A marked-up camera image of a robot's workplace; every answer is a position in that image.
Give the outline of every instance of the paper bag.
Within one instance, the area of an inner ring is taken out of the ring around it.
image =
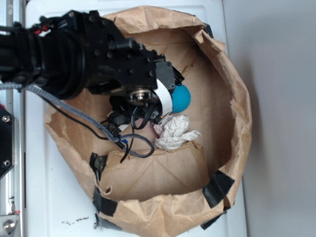
[[[147,158],[131,155],[124,163],[119,148],[50,108],[46,128],[80,185],[94,202],[100,222],[143,237],[173,237],[197,225],[207,228],[233,206],[251,143],[248,91],[224,52],[195,16],[141,6],[105,16],[126,37],[165,54],[185,77],[190,130],[202,135]],[[98,121],[112,110],[108,96],[84,90],[67,103]],[[128,128],[124,134],[131,133]],[[150,127],[138,131],[150,140]],[[142,142],[133,149],[146,152]],[[108,155],[101,180],[90,167],[91,153]]]

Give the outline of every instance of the blue ball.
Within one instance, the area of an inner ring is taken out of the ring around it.
[[[172,93],[173,113],[180,113],[189,106],[191,94],[185,85],[176,86]]]

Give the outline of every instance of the crumpled tissue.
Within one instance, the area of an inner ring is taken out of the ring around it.
[[[189,129],[190,119],[186,115],[168,116],[161,124],[155,124],[154,129],[159,135],[159,138],[155,139],[155,145],[161,149],[171,151],[179,148],[187,141],[193,141],[201,134],[192,130],[186,132]]]

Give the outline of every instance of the wire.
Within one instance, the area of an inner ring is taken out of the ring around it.
[[[134,129],[133,127],[132,127],[132,134],[135,134],[135,129]],[[123,158],[120,160],[121,163],[126,159],[127,155],[129,154],[130,150],[132,149],[133,142],[134,142],[134,138],[132,138],[129,147],[128,147],[128,145],[126,145],[126,148],[127,148],[127,149],[126,149],[125,155],[124,155]]]
[[[86,127],[87,129],[89,129],[97,138],[102,139],[102,140],[108,140],[107,137],[101,137],[99,134],[96,133],[96,131],[94,131],[90,126],[88,126],[87,124],[79,121],[78,119],[70,116],[69,114],[65,113],[64,111],[62,111],[61,109],[59,109],[57,106],[55,106],[53,103],[51,103],[50,101],[43,99],[44,101],[46,101],[50,106],[52,106],[55,110],[57,110],[58,112],[60,112],[63,116],[71,119],[72,121],[75,121],[79,124],[81,124],[82,126]]]
[[[155,105],[154,105],[154,104],[151,104],[151,105],[149,106],[148,110],[146,111],[146,114],[145,114],[145,117],[144,117],[144,120],[143,120],[142,124],[141,124],[139,127],[136,127],[136,125],[135,125],[135,117],[136,117],[137,112],[138,112],[139,109],[140,109],[140,107],[137,106],[137,107],[134,109],[133,114],[132,114],[132,116],[131,116],[131,122],[130,122],[131,126],[132,126],[133,128],[135,128],[136,130],[143,129],[143,128],[147,125],[147,123],[148,123],[148,121],[149,121],[149,118],[150,118],[150,116],[152,115],[152,112],[154,111],[154,108],[155,108]]]
[[[7,82],[7,83],[3,83],[0,84],[0,90],[5,90],[5,89],[22,89],[23,86],[21,84],[15,84],[12,82]],[[127,134],[124,136],[119,136],[119,137],[115,137],[105,126],[103,126],[101,123],[99,123],[98,121],[96,121],[95,119],[93,119],[92,117],[90,117],[89,115],[85,114],[84,112],[76,109],[75,107],[68,105],[67,103],[61,101],[60,99],[58,99],[57,97],[51,95],[50,93],[42,90],[41,88],[37,88],[36,86],[33,85],[28,85],[25,87],[26,90],[31,91],[35,94],[37,94],[39,97],[41,97],[42,99],[48,100],[49,102],[51,102],[52,104],[54,104],[55,106],[59,106],[62,109],[81,117],[82,119],[86,120],[87,122],[89,122],[90,124],[94,125],[95,127],[97,127],[100,131],[102,131],[110,141],[115,142],[120,148],[122,148],[123,150],[128,150],[128,147],[122,144],[122,140],[126,140],[129,138],[138,138],[141,139],[143,141],[145,141],[151,148],[150,152],[148,154],[145,155],[141,155],[138,154],[134,151],[129,151],[130,154],[139,157],[139,158],[147,158],[149,156],[151,156],[154,151],[155,151],[155,147],[154,145],[151,143],[150,140],[148,140],[146,137],[143,137],[141,135],[138,134]]]

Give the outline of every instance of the screw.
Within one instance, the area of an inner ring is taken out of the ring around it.
[[[108,22],[107,22],[106,19],[103,19],[103,20],[101,21],[101,25],[102,25],[102,26],[106,26],[107,24],[108,24]]]
[[[6,161],[3,162],[3,164],[4,164],[5,166],[9,166],[11,163],[10,163],[10,161],[6,160]]]
[[[88,18],[88,21],[90,22],[90,23],[93,23],[94,22],[94,17],[93,16],[89,16],[89,18]]]
[[[108,53],[107,53],[107,57],[108,57],[108,58],[113,58],[113,54],[112,54],[111,52],[108,52]]]
[[[3,116],[2,121],[3,122],[10,122],[11,121],[10,116],[7,116],[7,115]]]
[[[15,228],[15,223],[11,220],[7,220],[4,224],[3,224],[3,228],[7,233],[12,233],[12,231]]]
[[[153,72],[153,71],[149,71],[148,75],[149,75],[150,77],[153,77],[153,76],[154,76],[154,72]]]
[[[101,55],[101,52],[98,49],[96,49],[94,50],[93,55],[99,57]]]

